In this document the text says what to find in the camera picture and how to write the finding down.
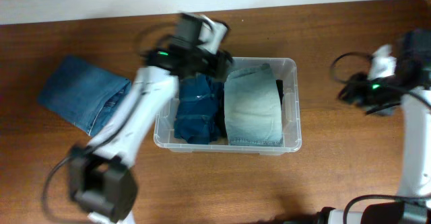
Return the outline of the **teal taped garment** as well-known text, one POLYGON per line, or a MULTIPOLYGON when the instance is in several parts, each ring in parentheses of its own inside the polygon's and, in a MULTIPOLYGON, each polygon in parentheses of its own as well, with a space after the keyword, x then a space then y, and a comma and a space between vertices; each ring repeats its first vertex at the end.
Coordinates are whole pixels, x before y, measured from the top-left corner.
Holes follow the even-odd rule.
POLYGON ((215 124, 223 109, 224 84, 206 75, 184 79, 179 85, 174 137, 188 144, 208 145, 222 136, 215 124))

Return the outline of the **small black taped garment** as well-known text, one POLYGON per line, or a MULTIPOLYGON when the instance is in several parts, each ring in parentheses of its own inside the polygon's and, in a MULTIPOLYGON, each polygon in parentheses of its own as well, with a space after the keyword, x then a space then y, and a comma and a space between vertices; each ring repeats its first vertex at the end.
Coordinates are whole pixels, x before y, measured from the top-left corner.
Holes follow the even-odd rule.
POLYGON ((215 125, 218 127, 218 129, 220 131, 220 135, 222 137, 226 138, 227 132, 226 132, 225 115, 224 115, 223 109, 219 110, 216 113, 214 121, 215 121, 215 125))

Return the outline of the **light blue jeans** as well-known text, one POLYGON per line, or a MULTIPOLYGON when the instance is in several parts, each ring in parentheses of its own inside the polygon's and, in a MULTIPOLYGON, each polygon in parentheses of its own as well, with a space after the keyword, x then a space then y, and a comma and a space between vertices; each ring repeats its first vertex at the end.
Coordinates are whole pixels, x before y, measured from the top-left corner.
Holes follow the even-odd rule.
POLYGON ((230 145, 283 145, 280 97, 269 64, 229 74, 224 84, 224 116, 230 145))

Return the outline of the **large black taped garment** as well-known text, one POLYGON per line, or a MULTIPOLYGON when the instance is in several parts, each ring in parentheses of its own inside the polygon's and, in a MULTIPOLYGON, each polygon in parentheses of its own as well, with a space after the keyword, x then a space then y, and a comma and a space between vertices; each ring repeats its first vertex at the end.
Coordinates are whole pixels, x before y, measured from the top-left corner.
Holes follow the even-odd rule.
POLYGON ((283 90, 283 81, 281 79, 277 79, 276 81, 277 92, 279 95, 280 104, 283 102, 284 90, 283 90))

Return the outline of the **dark blue jeans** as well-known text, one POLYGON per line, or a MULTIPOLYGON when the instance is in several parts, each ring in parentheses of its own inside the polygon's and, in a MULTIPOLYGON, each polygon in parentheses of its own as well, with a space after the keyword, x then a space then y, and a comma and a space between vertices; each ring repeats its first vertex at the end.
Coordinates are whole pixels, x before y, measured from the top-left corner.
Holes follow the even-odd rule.
POLYGON ((68 56, 46 81, 38 103, 93 137, 113 116, 131 86, 125 77, 68 56))

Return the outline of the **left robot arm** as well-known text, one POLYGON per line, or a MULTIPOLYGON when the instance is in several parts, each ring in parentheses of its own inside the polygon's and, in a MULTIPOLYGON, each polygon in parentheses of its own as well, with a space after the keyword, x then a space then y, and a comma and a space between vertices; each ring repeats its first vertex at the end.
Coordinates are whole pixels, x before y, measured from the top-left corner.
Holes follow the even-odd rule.
POLYGON ((87 223, 133 223, 138 186, 131 168, 156 114, 177 93, 179 81, 199 74, 223 78, 232 57, 219 49, 229 26, 184 13, 173 34, 141 54, 131 91, 85 147, 67 157, 69 196, 88 214, 87 223))

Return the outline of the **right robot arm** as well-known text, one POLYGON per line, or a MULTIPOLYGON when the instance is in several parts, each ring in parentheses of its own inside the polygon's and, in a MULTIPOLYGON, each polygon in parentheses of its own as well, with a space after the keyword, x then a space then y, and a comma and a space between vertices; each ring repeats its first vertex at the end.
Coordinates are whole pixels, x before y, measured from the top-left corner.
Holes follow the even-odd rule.
POLYGON ((398 191, 356 197, 342 210, 325 207, 311 223, 430 222, 430 31, 406 33, 397 57, 391 53, 389 45, 373 54, 353 52, 369 62, 370 70, 344 80, 337 98, 366 114, 389 116, 402 109, 405 134, 398 191))

